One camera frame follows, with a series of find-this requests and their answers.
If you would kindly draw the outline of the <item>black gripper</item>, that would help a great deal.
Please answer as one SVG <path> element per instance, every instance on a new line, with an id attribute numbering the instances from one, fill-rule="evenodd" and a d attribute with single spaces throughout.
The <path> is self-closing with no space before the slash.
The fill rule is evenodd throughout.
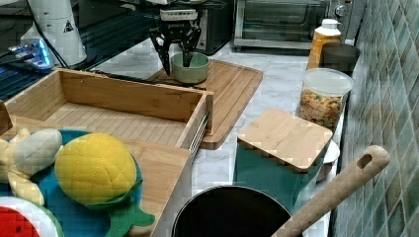
<path id="1" fill-rule="evenodd" d="M 150 31 L 150 39 L 167 75 L 171 73 L 170 44 L 172 42 L 181 43 L 183 48 L 183 66 L 189 67 L 201 32 L 201 28 L 194 25 L 191 21 L 161 22 L 159 30 Z"/>

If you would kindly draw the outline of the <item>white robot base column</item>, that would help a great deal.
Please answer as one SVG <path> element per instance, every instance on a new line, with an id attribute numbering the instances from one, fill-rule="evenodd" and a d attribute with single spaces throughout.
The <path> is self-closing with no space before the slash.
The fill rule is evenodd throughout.
<path id="1" fill-rule="evenodd" d="M 21 41 L 43 39 L 53 60 L 61 66 L 73 66 L 87 58 L 70 0 L 25 1 L 33 23 Z"/>

